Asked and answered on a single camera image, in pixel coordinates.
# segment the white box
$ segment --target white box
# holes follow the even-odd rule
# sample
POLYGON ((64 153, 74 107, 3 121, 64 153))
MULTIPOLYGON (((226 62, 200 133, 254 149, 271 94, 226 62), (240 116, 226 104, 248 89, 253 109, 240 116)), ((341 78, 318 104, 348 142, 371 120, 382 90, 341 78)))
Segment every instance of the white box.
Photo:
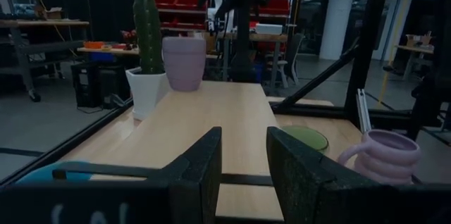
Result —
POLYGON ((257 23, 255 32, 257 34, 280 35, 282 34, 282 28, 282 25, 257 23))

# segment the pink mug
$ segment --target pink mug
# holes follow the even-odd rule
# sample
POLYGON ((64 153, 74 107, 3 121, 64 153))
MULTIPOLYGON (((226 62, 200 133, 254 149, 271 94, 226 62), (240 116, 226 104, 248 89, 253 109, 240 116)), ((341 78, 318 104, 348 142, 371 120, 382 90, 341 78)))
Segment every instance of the pink mug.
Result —
POLYGON ((416 164, 421 158, 418 144, 385 130, 368 131, 363 135, 362 143, 341 153, 337 162, 345 165, 355 154, 358 154, 355 171, 389 185, 411 184, 416 164))

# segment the cactus pot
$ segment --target cactus pot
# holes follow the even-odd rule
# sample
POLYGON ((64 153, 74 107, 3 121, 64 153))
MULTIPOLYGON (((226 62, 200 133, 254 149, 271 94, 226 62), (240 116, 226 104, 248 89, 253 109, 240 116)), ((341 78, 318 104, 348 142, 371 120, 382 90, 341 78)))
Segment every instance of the cactus pot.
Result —
POLYGON ((133 95, 133 117, 144 120, 171 90, 165 73, 142 75, 141 68, 126 70, 133 95))
POLYGON ((204 75, 205 39, 196 37, 163 38, 164 68, 175 91, 191 92, 199 88, 204 75))

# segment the orange object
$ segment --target orange object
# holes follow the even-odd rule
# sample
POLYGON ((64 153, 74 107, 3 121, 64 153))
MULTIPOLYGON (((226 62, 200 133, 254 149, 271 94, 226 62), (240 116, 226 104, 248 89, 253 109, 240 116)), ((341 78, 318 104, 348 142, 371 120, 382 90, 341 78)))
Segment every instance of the orange object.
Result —
POLYGON ((101 49, 105 42, 84 42, 83 46, 87 49, 101 49))

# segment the white pot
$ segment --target white pot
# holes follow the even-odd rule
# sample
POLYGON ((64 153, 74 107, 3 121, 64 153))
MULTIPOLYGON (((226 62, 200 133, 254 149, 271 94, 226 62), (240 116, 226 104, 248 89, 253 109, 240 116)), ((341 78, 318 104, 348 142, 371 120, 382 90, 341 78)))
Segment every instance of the white pot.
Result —
POLYGON ((140 75, 141 68, 126 70, 133 95, 133 117, 144 120, 171 90, 166 74, 140 75))

